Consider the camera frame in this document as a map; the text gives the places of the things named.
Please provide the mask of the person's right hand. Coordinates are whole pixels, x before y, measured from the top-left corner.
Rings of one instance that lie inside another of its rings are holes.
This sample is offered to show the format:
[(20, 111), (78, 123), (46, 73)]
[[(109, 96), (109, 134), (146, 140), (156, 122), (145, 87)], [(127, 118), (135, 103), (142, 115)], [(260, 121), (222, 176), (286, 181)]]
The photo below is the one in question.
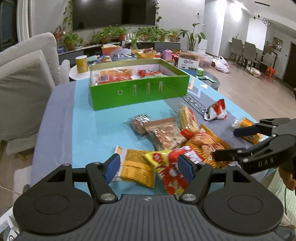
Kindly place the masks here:
[(293, 161), (289, 160), (279, 165), (278, 167), (279, 175), (287, 187), (288, 190), (294, 191), (295, 190), (295, 179), (294, 179), (294, 167)]

